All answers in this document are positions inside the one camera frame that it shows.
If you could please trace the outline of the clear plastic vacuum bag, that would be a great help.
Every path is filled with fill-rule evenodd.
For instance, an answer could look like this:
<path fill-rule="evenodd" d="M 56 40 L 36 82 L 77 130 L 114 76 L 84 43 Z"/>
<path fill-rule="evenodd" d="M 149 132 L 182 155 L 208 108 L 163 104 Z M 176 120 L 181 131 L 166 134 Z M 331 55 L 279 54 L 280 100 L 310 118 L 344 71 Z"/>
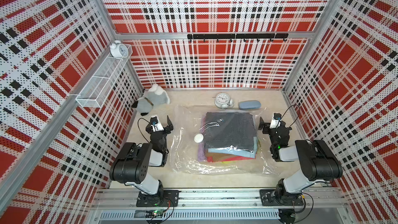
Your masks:
<path fill-rule="evenodd" d="M 208 112 L 247 112 L 253 115 L 254 124 L 257 129 L 258 150 L 256 157 L 251 160 L 229 161 L 229 162 L 199 162 L 198 143 L 194 136 L 201 131 L 201 120 Z M 176 172 L 223 175 L 223 174 L 258 174 L 268 177 L 276 177 L 279 171 L 275 161 L 267 149 L 266 140 L 258 131 L 260 116 L 263 110 L 219 110 L 213 107 L 194 106 L 184 107 L 178 105 L 175 108 L 175 131 L 173 144 L 171 146 L 171 165 Z M 205 148 L 205 156 L 224 156 L 223 153 L 210 153 Z"/>

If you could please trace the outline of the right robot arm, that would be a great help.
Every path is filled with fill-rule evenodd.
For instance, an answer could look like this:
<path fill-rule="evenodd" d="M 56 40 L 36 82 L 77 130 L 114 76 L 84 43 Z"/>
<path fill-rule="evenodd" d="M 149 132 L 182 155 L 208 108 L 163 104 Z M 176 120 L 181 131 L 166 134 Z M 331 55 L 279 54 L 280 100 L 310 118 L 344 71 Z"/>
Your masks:
<path fill-rule="evenodd" d="M 292 127 L 286 126 L 281 114 L 275 114 L 270 122 L 260 118 L 259 130 L 269 136 L 269 151 L 276 162 L 300 164 L 293 175 L 278 181 L 275 191 L 267 197 L 269 202 L 295 203 L 304 189 L 342 177 L 342 165 L 325 141 L 296 140 L 293 146 L 289 145 Z"/>

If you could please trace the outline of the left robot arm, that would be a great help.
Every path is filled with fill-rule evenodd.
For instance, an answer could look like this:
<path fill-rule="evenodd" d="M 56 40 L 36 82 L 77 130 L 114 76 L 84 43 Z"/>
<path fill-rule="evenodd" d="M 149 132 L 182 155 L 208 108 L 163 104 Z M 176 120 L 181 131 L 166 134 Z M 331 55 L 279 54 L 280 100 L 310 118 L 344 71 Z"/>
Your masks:
<path fill-rule="evenodd" d="M 146 126 L 150 140 L 141 144 L 125 143 L 110 168 L 110 180 L 133 186 L 141 191 L 140 199 L 160 205 L 164 201 L 163 185 L 148 173 L 148 168 L 166 165 L 169 154 L 166 137 L 173 129 L 170 118 L 163 126 L 157 115 L 152 116 Z"/>

